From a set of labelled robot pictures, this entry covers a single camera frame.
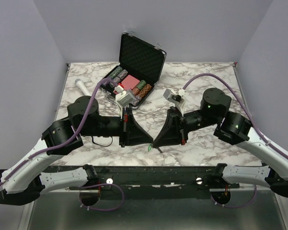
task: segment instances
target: pink card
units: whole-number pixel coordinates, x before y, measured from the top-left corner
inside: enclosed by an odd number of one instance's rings
[[[132,90],[140,80],[136,79],[135,77],[128,75],[122,82],[121,84],[124,86],[125,90]]]

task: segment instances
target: white marble table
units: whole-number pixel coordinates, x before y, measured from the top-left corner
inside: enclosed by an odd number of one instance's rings
[[[57,119],[67,116],[67,106],[82,96],[75,86],[77,78],[82,79],[90,92],[117,63],[73,63],[66,81]],[[162,96],[166,88],[179,89],[194,75],[213,73],[225,80],[241,96],[232,63],[165,63],[156,89],[140,108],[133,112],[136,121],[153,137],[157,137],[172,105]],[[238,102],[229,90],[218,80],[202,77],[195,80],[186,92],[186,112],[199,109],[203,92],[211,87],[218,87],[232,97],[231,111],[243,113]],[[101,115],[118,116],[115,105],[106,99],[101,90],[96,96]],[[117,137],[109,147],[100,147],[91,142],[90,137],[83,137],[84,146],[74,150],[54,165],[124,165],[124,166],[196,166],[227,163],[233,165],[260,165],[260,161],[248,152],[224,143],[213,136],[215,126],[189,133],[188,143],[184,146],[161,147],[163,153],[152,149],[148,144],[125,147],[119,146]],[[94,138],[96,143],[107,145],[110,138]]]

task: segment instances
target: black cable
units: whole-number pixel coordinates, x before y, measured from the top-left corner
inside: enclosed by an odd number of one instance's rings
[[[110,143],[109,145],[100,145],[100,144],[97,144],[96,142],[94,142],[94,137],[92,137],[92,143],[95,144],[95,145],[99,145],[99,146],[101,146],[101,147],[109,147],[109,146],[112,145],[112,143],[113,143],[113,137],[111,137],[111,138],[112,138],[112,141],[111,141],[111,143]]]

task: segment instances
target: black case lid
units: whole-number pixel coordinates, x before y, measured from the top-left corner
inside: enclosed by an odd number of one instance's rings
[[[159,81],[166,52],[131,35],[123,33],[120,42],[120,64],[133,69],[156,83]]]

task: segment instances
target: red clip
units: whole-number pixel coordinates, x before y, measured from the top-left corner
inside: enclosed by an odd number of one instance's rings
[[[119,83],[119,85],[120,85],[121,87],[123,87],[123,89],[125,89],[125,87],[123,86],[123,84],[122,84],[122,83]]]

